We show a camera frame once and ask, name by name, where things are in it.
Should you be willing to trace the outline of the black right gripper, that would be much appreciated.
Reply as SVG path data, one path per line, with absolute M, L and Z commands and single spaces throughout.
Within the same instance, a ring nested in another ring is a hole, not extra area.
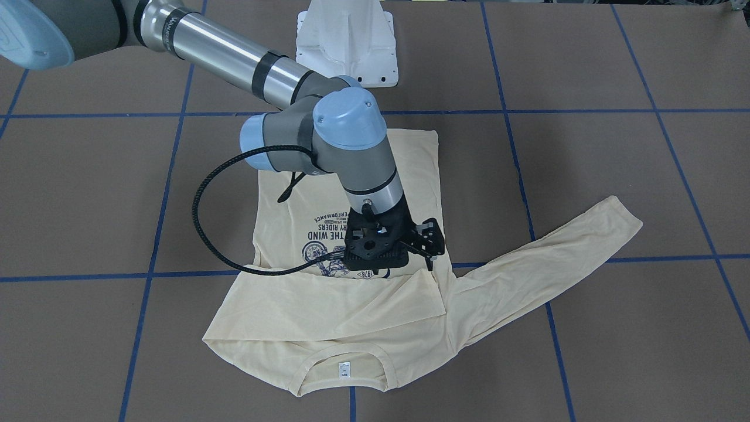
M 385 213 L 375 214 L 370 204 L 361 213 L 349 209 L 346 224 L 343 265 L 350 271 L 402 268 L 410 253 L 423 257 L 431 271 L 446 251 L 437 219 L 415 224 L 405 197 Z

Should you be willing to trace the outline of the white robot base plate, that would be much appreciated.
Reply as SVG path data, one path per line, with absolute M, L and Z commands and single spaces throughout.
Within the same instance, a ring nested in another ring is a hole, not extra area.
M 380 1 L 312 1 L 296 19 L 295 60 L 365 88 L 399 82 L 394 16 Z

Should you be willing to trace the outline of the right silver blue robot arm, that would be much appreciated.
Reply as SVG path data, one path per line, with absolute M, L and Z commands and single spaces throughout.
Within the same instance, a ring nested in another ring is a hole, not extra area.
M 267 104 L 240 132 L 241 152 L 199 184 L 191 219 L 204 246 L 228 267 L 242 266 L 209 240 L 199 219 L 208 186 L 246 161 L 290 173 L 278 202 L 306 176 L 333 175 L 346 196 L 343 245 L 308 257 L 294 271 L 337 261 L 347 270 L 396 269 L 410 256 L 432 269 L 445 253 L 437 219 L 415 222 L 386 121 L 361 80 L 326 76 L 300 60 L 212 21 L 182 1 L 3 1 L 2 58 L 27 72 L 64 69 L 129 46 L 171 56 Z

